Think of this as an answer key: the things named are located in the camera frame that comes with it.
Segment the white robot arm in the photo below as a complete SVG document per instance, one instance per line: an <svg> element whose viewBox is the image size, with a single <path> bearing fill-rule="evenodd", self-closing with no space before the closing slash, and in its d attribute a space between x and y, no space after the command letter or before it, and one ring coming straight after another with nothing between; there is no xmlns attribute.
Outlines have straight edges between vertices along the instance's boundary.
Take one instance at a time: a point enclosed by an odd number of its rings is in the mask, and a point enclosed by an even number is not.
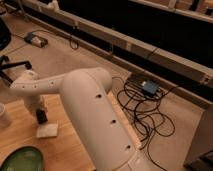
<svg viewBox="0 0 213 171"><path fill-rule="evenodd" d="M38 80L18 78L10 89L22 97L59 94L97 171L152 171L107 97L111 86L110 73L96 67Z"/></svg>

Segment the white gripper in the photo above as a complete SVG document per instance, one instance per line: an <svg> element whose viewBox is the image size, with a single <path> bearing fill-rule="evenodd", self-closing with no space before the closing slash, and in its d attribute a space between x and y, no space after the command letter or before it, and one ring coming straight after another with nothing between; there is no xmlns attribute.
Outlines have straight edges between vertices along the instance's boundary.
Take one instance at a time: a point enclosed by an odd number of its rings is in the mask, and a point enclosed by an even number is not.
<svg viewBox="0 0 213 171"><path fill-rule="evenodd" d="M45 106L45 100L40 95L25 97L24 105L33 117L36 116L36 111L38 109L40 109L44 112L47 112L47 107Z"/></svg>

